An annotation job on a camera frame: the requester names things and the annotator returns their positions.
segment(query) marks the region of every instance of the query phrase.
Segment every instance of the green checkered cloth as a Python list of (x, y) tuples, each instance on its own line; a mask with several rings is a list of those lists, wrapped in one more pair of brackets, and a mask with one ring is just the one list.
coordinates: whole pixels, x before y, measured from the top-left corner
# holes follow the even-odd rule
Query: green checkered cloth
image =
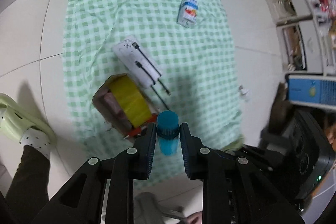
[[(127, 72), (112, 47), (134, 35), (163, 71), (171, 91), (156, 86), (180, 122), (203, 144), (223, 148), (240, 137), (241, 112), (234, 43), (220, 0), (198, 0), (195, 26), (176, 23), (182, 0), (68, 0), (63, 42), (64, 85), (79, 141), (90, 156), (115, 157), (132, 144), (111, 128), (91, 103), (110, 75)], [(165, 110), (151, 89), (144, 90)], [(174, 156), (155, 149), (151, 185), (184, 173)]]

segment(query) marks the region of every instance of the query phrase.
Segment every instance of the dark pants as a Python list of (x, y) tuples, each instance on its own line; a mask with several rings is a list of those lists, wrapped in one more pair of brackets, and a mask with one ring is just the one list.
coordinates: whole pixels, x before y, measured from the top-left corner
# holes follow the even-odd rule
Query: dark pants
[(47, 186), (50, 161), (39, 151), (26, 145), (6, 202), (22, 224), (30, 224), (49, 201)]

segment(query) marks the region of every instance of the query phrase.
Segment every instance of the blue bottle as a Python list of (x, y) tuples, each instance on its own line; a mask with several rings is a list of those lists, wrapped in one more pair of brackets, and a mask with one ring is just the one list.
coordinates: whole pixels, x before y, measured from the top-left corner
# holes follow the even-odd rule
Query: blue bottle
[(157, 139), (161, 152), (170, 156), (176, 153), (179, 144), (179, 117), (175, 112), (166, 110), (157, 117)]

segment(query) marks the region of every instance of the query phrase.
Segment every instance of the floor tile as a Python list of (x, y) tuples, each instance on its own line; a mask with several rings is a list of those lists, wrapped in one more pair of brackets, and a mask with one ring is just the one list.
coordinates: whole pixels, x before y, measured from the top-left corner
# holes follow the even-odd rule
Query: floor tile
[(270, 54), (236, 48), (238, 82), (249, 89), (249, 101), (241, 100), (241, 131), (245, 143), (257, 146), (261, 130), (266, 126), (278, 88), (284, 81), (281, 58)]
[[(0, 78), (0, 92), (16, 100), (32, 115), (46, 120), (40, 85), (40, 62), (34, 62), (14, 70)], [(0, 134), (0, 161), (14, 177), (20, 163), (23, 147)], [(52, 197), (69, 176), (54, 149), (50, 155), (49, 197)]]
[(41, 59), (61, 54), (68, 0), (50, 0), (43, 26)]
[(237, 47), (281, 56), (275, 27), (236, 33), (234, 43)]
[(0, 13), (0, 76), (40, 59), (49, 0), (16, 0)]
[[(203, 207), (203, 186), (200, 185), (192, 190), (181, 193), (175, 197), (168, 198), (159, 202), (160, 205), (176, 210), (178, 207), (183, 208), (185, 216), (202, 211)], [(179, 220), (169, 219), (166, 224), (178, 223)]]
[(242, 33), (275, 28), (265, 0), (221, 1), (234, 39)]
[(134, 196), (143, 192), (151, 192), (156, 196), (158, 201), (161, 201), (194, 189), (200, 185), (203, 185), (203, 182), (200, 180), (189, 180), (187, 175), (183, 174), (154, 186), (144, 187), (141, 190), (134, 190)]
[(76, 141), (63, 86), (62, 56), (41, 60), (41, 86), (46, 117), (58, 138), (57, 150), (70, 175), (87, 160)]
[(8, 173), (6, 167), (4, 165), (0, 165), (0, 192), (3, 196), (6, 196), (12, 180), (13, 179)]
[(332, 196), (334, 195), (334, 188), (331, 188), (324, 192), (322, 195), (313, 198), (310, 206), (305, 210), (302, 218), (306, 224), (313, 224), (317, 218), (324, 211)]

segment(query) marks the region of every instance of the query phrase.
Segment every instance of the small white object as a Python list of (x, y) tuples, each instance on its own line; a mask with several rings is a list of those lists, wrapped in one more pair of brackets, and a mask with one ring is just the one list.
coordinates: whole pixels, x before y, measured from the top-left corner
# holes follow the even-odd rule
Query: small white object
[(240, 96), (246, 101), (248, 102), (250, 100), (250, 96), (249, 96), (249, 92), (250, 90), (247, 88), (244, 88), (242, 85), (239, 86), (239, 92), (240, 92)]
[(247, 164), (249, 161), (247, 160), (247, 158), (241, 157), (241, 158), (238, 159), (238, 162), (239, 162), (240, 164), (245, 165), (245, 164)]
[(144, 88), (154, 85), (162, 75), (157, 63), (150, 58), (133, 35), (113, 46), (113, 52)]
[(197, 0), (182, 0), (180, 11), (178, 13), (177, 23), (190, 27), (196, 24)]
[(200, 150), (199, 150), (199, 152), (201, 153), (201, 154), (209, 154), (210, 153), (210, 150), (208, 149), (208, 148), (206, 148), (206, 147), (202, 147)]
[(88, 163), (89, 163), (90, 165), (95, 165), (97, 162), (98, 162), (98, 159), (97, 159), (97, 158), (91, 158), (91, 159), (89, 159), (89, 161), (88, 161)]
[(134, 147), (127, 149), (127, 153), (130, 155), (135, 154), (136, 152), (137, 152), (137, 149)]

